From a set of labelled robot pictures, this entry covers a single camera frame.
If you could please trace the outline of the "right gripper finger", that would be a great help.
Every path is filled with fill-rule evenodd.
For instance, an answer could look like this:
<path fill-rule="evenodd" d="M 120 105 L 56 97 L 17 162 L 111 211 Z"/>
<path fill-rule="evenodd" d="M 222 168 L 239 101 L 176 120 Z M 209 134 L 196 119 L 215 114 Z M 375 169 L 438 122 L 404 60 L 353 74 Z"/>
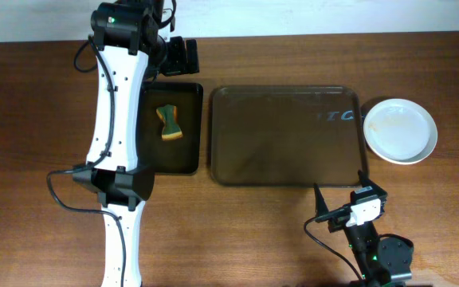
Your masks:
<path fill-rule="evenodd" d="M 314 183 L 313 189 L 316 198 L 316 217 L 323 217 L 325 214 L 329 212 L 326 202 L 324 201 L 324 197 L 321 193 L 319 186 Z"/>
<path fill-rule="evenodd" d="M 368 177 L 368 174 L 364 171 L 358 171 L 359 182 L 362 188 L 370 187 L 372 185 L 371 180 Z"/>

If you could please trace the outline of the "white plate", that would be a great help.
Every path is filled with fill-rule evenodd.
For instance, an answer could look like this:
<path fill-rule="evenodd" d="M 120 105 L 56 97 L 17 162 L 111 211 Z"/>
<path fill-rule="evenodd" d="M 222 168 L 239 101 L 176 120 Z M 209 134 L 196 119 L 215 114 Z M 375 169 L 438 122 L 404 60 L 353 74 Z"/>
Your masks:
<path fill-rule="evenodd" d="M 420 163 L 438 141 L 434 118 L 420 104 L 404 99 L 374 105 L 364 117 L 363 133 L 378 157 L 398 165 Z"/>

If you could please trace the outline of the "green yellow sponge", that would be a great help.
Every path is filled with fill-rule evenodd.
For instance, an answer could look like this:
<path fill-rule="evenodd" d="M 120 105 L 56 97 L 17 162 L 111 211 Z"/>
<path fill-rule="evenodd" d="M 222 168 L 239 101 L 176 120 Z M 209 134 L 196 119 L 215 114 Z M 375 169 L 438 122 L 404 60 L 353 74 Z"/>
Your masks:
<path fill-rule="evenodd" d="M 183 137 L 182 130 L 178 124 L 177 107 L 172 104 L 166 104 L 156 109 L 159 119 L 163 123 L 161 138 L 163 141 L 177 140 Z"/>

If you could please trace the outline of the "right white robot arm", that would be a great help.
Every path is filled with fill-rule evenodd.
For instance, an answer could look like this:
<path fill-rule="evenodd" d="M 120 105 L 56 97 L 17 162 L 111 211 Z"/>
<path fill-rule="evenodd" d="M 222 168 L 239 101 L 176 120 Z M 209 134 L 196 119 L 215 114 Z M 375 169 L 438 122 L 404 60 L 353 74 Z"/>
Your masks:
<path fill-rule="evenodd" d="M 385 213 L 387 192 L 371 181 L 363 171 L 358 172 L 361 187 L 350 193 L 350 202 L 329 210 L 318 185 L 314 185 L 316 215 L 304 223 L 304 230 L 311 222 L 328 224 L 328 231 L 343 231 L 357 265 L 352 265 L 342 254 L 319 239 L 313 240 L 342 259 L 357 279 L 350 286 L 404 286 L 413 275 L 413 242 L 397 234 L 379 234 L 374 220 Z"/>

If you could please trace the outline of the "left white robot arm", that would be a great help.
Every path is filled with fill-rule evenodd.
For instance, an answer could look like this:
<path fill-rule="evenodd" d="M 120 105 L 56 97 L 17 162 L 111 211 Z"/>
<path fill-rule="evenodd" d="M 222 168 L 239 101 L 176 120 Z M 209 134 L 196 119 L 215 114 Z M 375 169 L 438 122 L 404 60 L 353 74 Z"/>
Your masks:
<path fill-rule="evenodd" d="M 168 39 L 175 12 L 160 0 L 103 2 L 88 38 L 99 73 L 96 122 L 85 163 L 73 179 L 96 194 L 104 217 L 104 286 L 140 286 L 139 230 L 155 180 L 139 163 L 137 122 L 145 80 L 199 71 L 197 43 Z"/>

